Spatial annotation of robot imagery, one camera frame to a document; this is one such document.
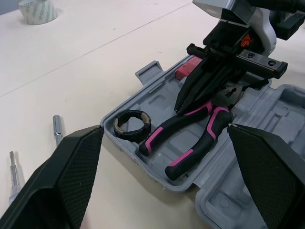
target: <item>metal bit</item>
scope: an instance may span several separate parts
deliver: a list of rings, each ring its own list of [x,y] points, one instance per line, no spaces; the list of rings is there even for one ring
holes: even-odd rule
[[[62,137],[61,117],[59,115],[53,116],[53,130],[56,139],[56,146],[58,146]]]
[[[15,155],[14,152],[10,152],[10,177],[11,177],[11,193],[10,193],[10,198],[9,198],[9,204],[11,204],[18,193],[21,190],[20,182],[19,182],[19,175],[18,175],[18,170],[17,166],[15,165]]]

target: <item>case latch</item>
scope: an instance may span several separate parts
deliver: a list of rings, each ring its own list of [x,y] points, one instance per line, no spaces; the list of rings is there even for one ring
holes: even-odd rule
[[[153,61],[135,73],[143,86],[163,73],[163,69],[158,61]]]

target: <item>gray plastic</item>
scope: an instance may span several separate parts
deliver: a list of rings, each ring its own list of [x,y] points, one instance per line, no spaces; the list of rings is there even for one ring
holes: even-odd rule
[[[166,72],[158,62],[152,62],[137,72],[144,87],[130,99],[113,110],[101,121],[107,137],[145,172],[164,188],[184,192],[193,183],[201,190],[196,195],[198,214],[216,229],[264,229],[267,228],[246,188],[226,130],[218,138],[215,147],[192,171],[176,181],[167,178],[165,168],[191,148],[202,135],[208,118],[190,125],[169,138],[151,157],[138,152],[138,144],[116,138],[113,121],[116,115],[126,109],[145,111],[152,120],[152,130],[175,115],[176,97],[183,85],[175,71],[190,57]],[[248,74],[241,85],[248,85],[260,79]],[[305,153],[305,91],[284,85],[277,90],[264,86],[260,90],[248,88],[242,99],[232,109],[234,123],[258,127],[280,135],[299,153]],[[128,131],[138,129],[142,123],[130,120]]]

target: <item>white wall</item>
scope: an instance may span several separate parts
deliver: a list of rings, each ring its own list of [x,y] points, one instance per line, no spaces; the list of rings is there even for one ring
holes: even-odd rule
[[[0,0],[0,15],[17,9],[17,0]]]

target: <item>red object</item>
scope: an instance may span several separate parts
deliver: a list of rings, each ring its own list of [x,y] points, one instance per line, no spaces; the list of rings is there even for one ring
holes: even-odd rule
[[[250,42],[251,42],[251,38],[250,35],[246,35],[243,39],[242,39],[242,47],[245,47],[246,45],[249,46]]]
[[[180,81],[184,77],[188,77],[189,74],[197,67],[197,65],[202,61],[202,59],[198,57],[193,57],[190,59],[187,63],[182,65],[178,70],[176,71],[176,78]]]

